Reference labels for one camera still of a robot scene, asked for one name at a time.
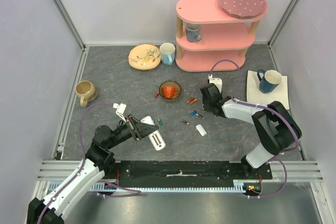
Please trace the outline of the white remote control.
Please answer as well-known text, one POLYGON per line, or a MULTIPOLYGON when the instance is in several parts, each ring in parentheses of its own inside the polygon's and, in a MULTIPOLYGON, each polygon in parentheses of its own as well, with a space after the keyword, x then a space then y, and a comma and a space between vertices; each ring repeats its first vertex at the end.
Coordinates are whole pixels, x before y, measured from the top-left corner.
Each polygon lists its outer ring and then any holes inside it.
MULTIPOLYGON (((153 119, 150 116, 146 116, 140 120, 141 123, 146 123, 150 125, 156 126, 153 119)), ((154 146, 156 151, 160 151, 165 148, 166 143, 163 140, 161 134, 158 130, 154 131, 153 133, 148 135, 148 138, 150 139, 152 145, 154 146)))

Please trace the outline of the white battery cover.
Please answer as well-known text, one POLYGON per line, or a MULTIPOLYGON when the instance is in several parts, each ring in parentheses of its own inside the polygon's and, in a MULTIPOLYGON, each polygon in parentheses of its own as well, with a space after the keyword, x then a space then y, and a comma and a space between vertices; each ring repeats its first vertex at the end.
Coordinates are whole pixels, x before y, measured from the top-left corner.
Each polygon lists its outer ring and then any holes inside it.
POLYGON ((197 129, 197 131, 199 132, 199 134, 200 134, 201 136, 205 136, 205 135, 207 135, 207 132, 205 131, 205 129, 203 128, 203 126, 202 126, 201 124, 198 124, 198 125, 196 126, 196 129, 197 129))

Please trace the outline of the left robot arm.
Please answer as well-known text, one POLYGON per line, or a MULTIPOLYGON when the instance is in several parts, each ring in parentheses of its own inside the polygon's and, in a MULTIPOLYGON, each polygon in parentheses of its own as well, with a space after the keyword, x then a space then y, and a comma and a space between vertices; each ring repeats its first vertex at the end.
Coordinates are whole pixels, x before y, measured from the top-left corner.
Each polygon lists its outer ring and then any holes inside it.
POLYGON ((110 149, 130 138, 139 141, 146 137, 155 150, 165 148, 159 127, 150 116, 140 121, 129 116, 115 130, 106 125, 97 127, 91 146, 77 168, 43 199, 34 198, 29 203, 26 222, 64 223, 75 205, 96 182, 114 175, 116 160, 110 149))

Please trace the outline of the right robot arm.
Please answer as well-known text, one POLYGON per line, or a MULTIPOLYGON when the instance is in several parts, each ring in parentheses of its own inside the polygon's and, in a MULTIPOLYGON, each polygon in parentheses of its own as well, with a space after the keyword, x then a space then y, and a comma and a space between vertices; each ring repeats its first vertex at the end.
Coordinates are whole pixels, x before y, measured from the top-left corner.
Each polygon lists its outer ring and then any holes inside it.
POLYGON ((240 172, 245 178, 254 178, 267 161, 282 152, 290 151, 290 145, 299 147, 302 131, 281 102, 258 105, 233 97, 223 98, 213 83, 206 84, 200 91, 205 111, 254 125, 260 143, 241 159, 240 172))

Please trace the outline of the white square plate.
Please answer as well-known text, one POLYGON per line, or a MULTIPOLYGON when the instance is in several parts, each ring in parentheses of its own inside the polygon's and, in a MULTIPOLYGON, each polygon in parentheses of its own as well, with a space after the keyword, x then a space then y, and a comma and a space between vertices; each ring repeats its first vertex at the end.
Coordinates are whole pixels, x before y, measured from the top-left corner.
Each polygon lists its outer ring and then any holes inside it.
POLYGON ((259 90, 257 72, 248 70, 246 84, 246 99, 249 103, 270 104, 279 101, 286 110, 290 110, 288 98, 288 76, 282 76, 282 82, 270 93, 259 90))

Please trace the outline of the orange cup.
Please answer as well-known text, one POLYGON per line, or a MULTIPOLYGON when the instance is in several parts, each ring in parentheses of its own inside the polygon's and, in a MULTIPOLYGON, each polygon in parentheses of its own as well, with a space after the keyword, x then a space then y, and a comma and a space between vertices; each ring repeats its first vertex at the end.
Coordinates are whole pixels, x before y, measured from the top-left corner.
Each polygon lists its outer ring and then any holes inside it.
POLYGON ((165 99, 173 99, 175 95, 179 95, 180 90, 172 87, 172 86, 165 86, 162 88, 162 95, 165 99))

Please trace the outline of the dark blue mug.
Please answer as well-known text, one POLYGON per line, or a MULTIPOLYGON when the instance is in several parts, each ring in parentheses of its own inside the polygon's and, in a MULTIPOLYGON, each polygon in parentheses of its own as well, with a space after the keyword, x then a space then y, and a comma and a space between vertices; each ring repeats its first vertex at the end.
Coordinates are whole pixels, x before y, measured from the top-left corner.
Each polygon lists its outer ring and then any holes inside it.
POLYGON ((262 93, 272 92, 282 82, 282 75, 276 70, 265 71, 259 69, 257 77, 259 80, 259 90, 262 93))

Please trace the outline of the pink three-tier shelf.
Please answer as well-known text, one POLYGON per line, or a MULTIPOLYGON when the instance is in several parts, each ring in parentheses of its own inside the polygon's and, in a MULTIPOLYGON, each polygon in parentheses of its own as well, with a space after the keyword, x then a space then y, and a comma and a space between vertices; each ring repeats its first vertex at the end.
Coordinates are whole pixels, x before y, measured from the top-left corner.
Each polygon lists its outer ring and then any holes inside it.
POLYGON ((176 5, 176 64, 187 72, 209 71, 222 59, 236 62, 224 63, 216 71, 232 71, 245 63, 248 48, 255 41, 259 22, 266 16, 268 5, 253 18, 238 19, 227 15, 221 0, 179 0, 176 5), (200 25, 200 41, 189 42, 186 25, 200 25))

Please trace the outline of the light blue mug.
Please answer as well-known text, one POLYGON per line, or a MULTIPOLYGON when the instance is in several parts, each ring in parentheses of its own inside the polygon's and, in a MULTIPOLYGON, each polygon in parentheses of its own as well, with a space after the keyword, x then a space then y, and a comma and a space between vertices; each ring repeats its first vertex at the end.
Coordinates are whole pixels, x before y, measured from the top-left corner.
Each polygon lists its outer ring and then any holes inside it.
POLYGON ((166 42, 160 46, 161 61, 165 65, 172 65, 175 59, 175 46, 166 42))

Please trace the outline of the beige mug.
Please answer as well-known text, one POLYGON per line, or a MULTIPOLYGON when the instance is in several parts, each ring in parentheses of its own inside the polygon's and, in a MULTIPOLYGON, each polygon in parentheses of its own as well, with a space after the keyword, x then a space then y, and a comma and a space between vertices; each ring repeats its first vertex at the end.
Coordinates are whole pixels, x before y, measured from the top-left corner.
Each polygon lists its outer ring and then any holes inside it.
POLYGON ((75 92, 80 100, 81 107, 86 107, 87 104, 93 101, 98 94, 95 85, 87 80, 78 82, 75 87, 75 92))

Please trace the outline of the yellow floral plate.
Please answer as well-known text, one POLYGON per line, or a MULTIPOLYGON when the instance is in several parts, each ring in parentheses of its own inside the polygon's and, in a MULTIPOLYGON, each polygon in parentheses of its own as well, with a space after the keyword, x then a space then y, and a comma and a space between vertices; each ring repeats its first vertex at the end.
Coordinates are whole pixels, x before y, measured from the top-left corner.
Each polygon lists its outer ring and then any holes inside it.
POLYGON ((129 65, 137 70, 152 70, 161 63, 161 52, 152 44, 135 46, 128 56, 129 65))

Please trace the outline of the grey mug on shelf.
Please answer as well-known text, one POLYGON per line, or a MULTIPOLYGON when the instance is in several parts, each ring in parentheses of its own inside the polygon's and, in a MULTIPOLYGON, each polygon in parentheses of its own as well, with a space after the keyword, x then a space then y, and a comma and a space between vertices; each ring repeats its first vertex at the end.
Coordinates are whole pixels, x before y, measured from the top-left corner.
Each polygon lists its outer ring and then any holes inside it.
POLYGON ((199 24, 187 23, 185 26, 186 38, 188 42, 201 41, 202 36, 200 34, 201 26, 199 24))

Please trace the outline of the pink dotted plate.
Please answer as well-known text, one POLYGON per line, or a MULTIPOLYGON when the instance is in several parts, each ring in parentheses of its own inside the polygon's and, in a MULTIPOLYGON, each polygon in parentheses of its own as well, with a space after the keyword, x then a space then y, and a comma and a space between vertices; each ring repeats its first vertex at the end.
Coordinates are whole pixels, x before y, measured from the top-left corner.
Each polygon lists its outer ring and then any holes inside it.
POLYGON ((219 0, 219 5, 228 16, 252 19, 267 9, 266 0, 219 0))

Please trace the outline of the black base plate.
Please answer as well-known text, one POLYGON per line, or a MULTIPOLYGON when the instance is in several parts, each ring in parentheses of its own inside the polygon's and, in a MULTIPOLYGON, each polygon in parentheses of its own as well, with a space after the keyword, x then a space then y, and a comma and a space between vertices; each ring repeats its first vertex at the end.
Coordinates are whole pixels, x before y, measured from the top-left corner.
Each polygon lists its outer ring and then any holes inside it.
POLYGON ((270 165, 263 165, 249 176, 241 162, 229 161, 121 161, 104 176, 126 186, 228 186, 234 180, 271 180, 270 165))

